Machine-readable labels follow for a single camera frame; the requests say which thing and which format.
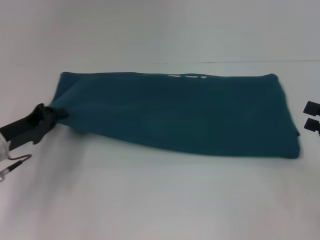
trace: metal wire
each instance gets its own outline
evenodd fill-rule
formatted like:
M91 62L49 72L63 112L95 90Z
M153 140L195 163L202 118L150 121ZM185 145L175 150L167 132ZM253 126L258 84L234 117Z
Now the metal wire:
M29 158L31 158L31 157L32 157L31 154L27 154L27 155L15 157L15 158L11 158L11 157L9 156L8 159L11 160L11 161L14 161L14 160L18 160L18 159L23 159L23 158L25 158L25 159L21 160L22 162L25 162L25 161L27 161L27 160L28 160Z

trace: white wall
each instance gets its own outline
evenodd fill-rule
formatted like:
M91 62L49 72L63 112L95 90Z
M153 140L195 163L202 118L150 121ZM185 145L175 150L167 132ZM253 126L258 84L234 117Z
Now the white wall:
M2 0L0 126L50 103L63 71L275 73L302 154L200 156L57 126L12 152L33 158L0 184L1 240L318 240L320 138L302 112L320 103L319 5Z

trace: white surface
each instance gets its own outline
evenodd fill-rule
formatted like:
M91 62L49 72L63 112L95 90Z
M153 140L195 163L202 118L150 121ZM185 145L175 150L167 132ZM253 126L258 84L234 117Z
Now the white surface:
M274 73L302 153L192 155L57 126L11 153L33 158L0 185L1 240L320 238L320 138L303 129L320 62L195 63L320 59L318 2L14 2L0 3L0 126L48 104L63 71ZM151 64L165 62L175 64Z

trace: folded fabric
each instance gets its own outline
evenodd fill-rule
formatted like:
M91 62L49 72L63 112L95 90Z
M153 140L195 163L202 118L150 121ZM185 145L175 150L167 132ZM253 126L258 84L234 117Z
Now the folded fabric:
M274 74L61 74L59 123L131 143L216 156L297 158L298 132Z

